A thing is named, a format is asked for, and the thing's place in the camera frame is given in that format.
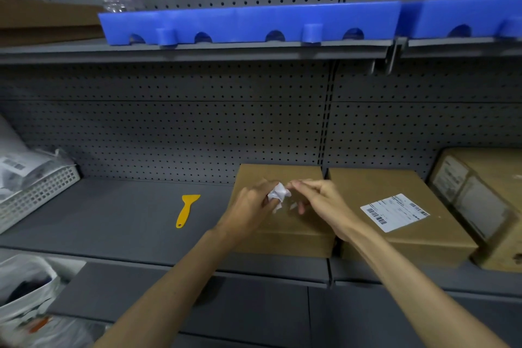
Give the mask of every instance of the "hand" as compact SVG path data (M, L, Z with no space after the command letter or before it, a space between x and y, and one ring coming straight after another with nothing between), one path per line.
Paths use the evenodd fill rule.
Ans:
M355 227L364 227L364 223L346 205L337 187L331 180L292 180L287 189L296 189L307 201L297 204L299 214L311 205L314 211L326 221L335 234L343 241L348 240L348 231Z
M253 233L266 216L271 213L279 200L267 195L279 182L261 180L255 186L244 187L234 203L219 219L216 229L224 232L231 239L232 246L237 246L243 239Z

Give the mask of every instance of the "blue plastic tray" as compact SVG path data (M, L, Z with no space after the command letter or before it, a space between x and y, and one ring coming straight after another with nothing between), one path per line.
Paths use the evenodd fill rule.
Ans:
M412 39L522 37L522 0L424 0L404 3L397 35Z
M101 13L110 45L393 39L400 2Z

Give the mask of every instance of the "cardboard box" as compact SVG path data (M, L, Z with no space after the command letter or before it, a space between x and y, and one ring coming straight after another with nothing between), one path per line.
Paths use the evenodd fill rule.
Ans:
M477 247L414 171L330 168L328 176L350 209L414 263L458 266ZM341 252L361 259L349 243Z
M323 179L323 173L319 166L241 164L229 205L243 187L252 186L262 178L286 184L293 179ZM311 208L303 215L297 208L290 209L291 204L302 199L301 194L292 191L292 196L283 201L282 209L270 214L236 251L330 257L335 242L335 233L330 226Z
M476 264L522 272L522 149L449 148L430 186L479 244Z
M100 6L0 0L0 47L103 38Z

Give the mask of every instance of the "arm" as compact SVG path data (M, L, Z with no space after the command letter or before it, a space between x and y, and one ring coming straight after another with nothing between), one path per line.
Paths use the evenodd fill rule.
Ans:
M361 253L428 348L507 348L496 334L359 219L331 181L292 181L288 188L302 193L337 236ZM306 205L299 204L300 213Z
M94 348L170 347L193 303L221 260L261 224L279 203L267 202L277 182L243 189L218 224L143 294Z

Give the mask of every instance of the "white tissue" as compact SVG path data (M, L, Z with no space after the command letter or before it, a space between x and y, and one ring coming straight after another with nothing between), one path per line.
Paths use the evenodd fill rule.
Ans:
M270 201L272 198L277 198L279 200L279 203L277 204L276 208L272 213L276 213L278 209L282 208L281 202L283 202L284 197L291 197L292 194L290 193L290 190L287 190L284 188L284 185L282 183L278 183L277 186L274 187L274 189L268 193L267 197Z

